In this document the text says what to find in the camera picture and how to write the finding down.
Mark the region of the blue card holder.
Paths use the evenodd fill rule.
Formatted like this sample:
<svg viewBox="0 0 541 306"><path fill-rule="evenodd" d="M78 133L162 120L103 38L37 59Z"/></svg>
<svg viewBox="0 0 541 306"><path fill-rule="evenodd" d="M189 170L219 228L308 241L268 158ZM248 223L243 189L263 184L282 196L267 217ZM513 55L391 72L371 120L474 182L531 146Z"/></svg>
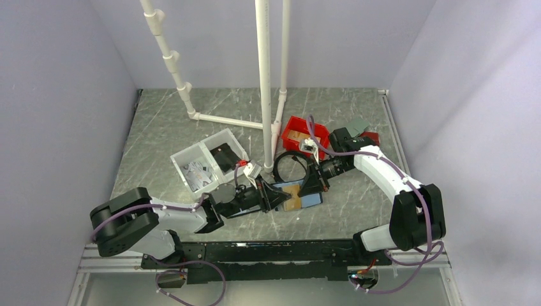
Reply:
<svg viewBox="0 0 541 306"><path fill-rule="evenodd" d="M292 182L275 182L272 183L272 186L282 189L283 186L288 186L292 184L299 184L301 186L302 180L292 181ZM310 194L308 196L301 197L302 201L302 208L309 208L313 207L315 205L319 205L323 202L322 195L320 193L318 194Z"/></svg>

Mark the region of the gold credit card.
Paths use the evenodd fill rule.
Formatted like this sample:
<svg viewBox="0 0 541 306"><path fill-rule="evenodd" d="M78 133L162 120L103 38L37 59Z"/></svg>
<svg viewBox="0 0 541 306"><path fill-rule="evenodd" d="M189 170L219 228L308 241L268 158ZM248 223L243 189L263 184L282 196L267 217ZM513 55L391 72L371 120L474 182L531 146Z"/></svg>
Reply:
<svg viewBox="0 0 541 306"><path fill-rule="evenodd" d="M300 185L292 184L288 186L283 186L282 190L291 196L283 203L283 210L287 212L300 210L302 208L302 201L299 197Z"/></svg>

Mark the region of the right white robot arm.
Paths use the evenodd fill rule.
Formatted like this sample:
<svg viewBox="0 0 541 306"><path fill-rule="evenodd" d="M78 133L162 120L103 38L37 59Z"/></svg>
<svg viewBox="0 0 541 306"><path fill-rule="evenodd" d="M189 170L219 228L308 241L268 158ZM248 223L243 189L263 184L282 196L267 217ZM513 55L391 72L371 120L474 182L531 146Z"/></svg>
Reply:
<svg viewBox="0 0 541 306"><path fill-rule="evenodd" d="M441 191L436 185L411 178L370 137L352 137L347 129L337 129L330 134L330 144L332 148L324 150L329 158L320 160L320 143L312 137L300 141L299 149L308 158L299 196L327 191L329 179L358 170L392 202L388 224L354 234L351 250L355 262L366 265L384 250L409 251L425 245L431 251L440 242L446 227Z"/></svg>

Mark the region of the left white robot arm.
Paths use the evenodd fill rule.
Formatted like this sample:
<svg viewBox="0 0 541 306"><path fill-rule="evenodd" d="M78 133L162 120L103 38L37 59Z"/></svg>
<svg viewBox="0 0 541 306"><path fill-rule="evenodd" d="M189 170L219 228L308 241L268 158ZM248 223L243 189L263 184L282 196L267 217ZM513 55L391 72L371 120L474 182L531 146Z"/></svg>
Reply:
<svg viewBox="0 0 541 306"><path fill-rule="evenodd" d="M261 177L249 186L221 184L195 203L159 200L137 187L91 211L91 241L104 258L135 251L173 268L184 256L179 234L212 233L225 219L269 212L291 197Z"/></svg>

